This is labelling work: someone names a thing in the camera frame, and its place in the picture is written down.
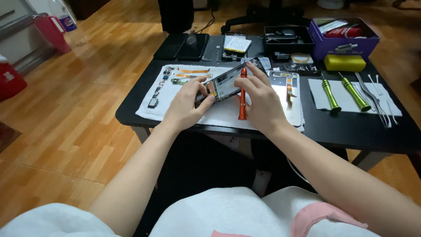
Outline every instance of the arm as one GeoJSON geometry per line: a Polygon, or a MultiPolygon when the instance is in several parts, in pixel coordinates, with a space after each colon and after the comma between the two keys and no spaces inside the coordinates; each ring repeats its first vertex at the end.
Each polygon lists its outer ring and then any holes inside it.
{"type": "Polygon", "coordinates": [[[196,124],[212,105],[214,96],[208,96],[199,108],[194,108],[197,91],[206,93],[200,83],[205,79],[195,78],[182,86],[162,122],[89,207],[88,211],[115,234],[133,235],[175,138],[196,124]]]}
{"type": "Polygon", "coordinates": [[[248,67],[257,77],[236,79],[252,101],[246,105],[247,119],[294,163],[325,201],[380,235],[420,236],[419,206],[298,132],[286,120],[267,76],[248,67]]]}

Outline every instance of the hand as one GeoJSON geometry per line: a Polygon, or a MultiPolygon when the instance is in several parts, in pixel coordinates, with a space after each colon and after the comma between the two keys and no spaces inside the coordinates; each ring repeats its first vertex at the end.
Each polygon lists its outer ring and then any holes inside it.
{"type": "Polygon", "coordinates": [[[201,83],[205,80],[206,77],[198,77],[184,84],[180,91],[177,92],[173,101],[171,101],[170,107],[165,113],[161,124],[172,129],[174,132],[181,132],[195,125],[215,100],[213,95],[208,96],[206,87],[201,83]],[[195,98],[197,91],[208,97],[196,109],[195,98]]]}
{"type": "MultiPolygon", "coordinates": [[[[272,88],[266,74],[250,62],[247,62],[246,66],[253,75],[247,78],[237,77],[234,86],[243,88],[250,96],[251,105],[246,103],[245,112],[251,125],[265,136],[278,127],[290,127],[279,96],[272,88]]],[[[240,104],[240,97],[238,95],[236,97],[240,104]]]]}

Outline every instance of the wooden floor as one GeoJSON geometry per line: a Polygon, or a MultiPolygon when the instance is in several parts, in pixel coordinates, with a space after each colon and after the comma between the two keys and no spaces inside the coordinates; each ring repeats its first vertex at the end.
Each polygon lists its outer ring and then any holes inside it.
{"type": "MultiPolygon", "coordinates": [[[[223,2],[205,32],[220,34],[229,18],[245,14],[243,1],[223,2]]],[[[409,83],[421,75],[421,15],[390,3],[328,11],[309,5],[306,17],[360,16],[380,35],[371,60],[421,125],[421,97],[409,83]]],[[[195,13],[199,28],[209,11],[195,13]]],[[[164,41],[155,0],[111,0],[78,24],[90,43],[56,56],[26,76],[28,87],[0,104],[0,121],[22,132],[0,153],[0,226],[50,202],[86,209],[138,149],[115,111],[164,41]]],[[[262,24],[233,27],[262,34],[262,24]]],[[[356,151],[349,151],[355,157],[356,151]]],[[[393,155],[370,173],[421,205],[421,181],[407,156],[393,155]]]]}

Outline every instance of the office chair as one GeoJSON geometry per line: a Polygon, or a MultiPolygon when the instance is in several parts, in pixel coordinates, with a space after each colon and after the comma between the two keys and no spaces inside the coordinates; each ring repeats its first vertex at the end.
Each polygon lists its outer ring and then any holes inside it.
{"type": "Polygon", "coordinates": [[[282,0],[271,0],[269,8],[250,5],[247,8],[246,16],[230,19],[221,27],[221,34],[230,31],[231,26],[267,22],[269,25],[292,24],[309,26],[311,20],[304,18],[304,9],[298,5],[282,7],[282,0]]]}

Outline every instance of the table leg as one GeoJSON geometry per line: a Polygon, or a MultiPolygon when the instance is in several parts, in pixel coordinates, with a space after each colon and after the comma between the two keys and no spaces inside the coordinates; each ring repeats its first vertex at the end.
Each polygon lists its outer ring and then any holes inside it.
{"type": "Polygon", "coordinates": [[[149,131],[149,128],[146,127],[134,127],[130,126],[132,130],[136,133],[137,138],[140,140],[140,142],[143,144],[146,139],[151,135],[151,131],[149,131]]]}
{"type": "Polygon", "coordinates": [[[377,163],[382,161],[385,157],[390,156],[387,152],[361,151],[358,156],[352,161],[352,164],[358,168],[368,171],[377,163]]]}

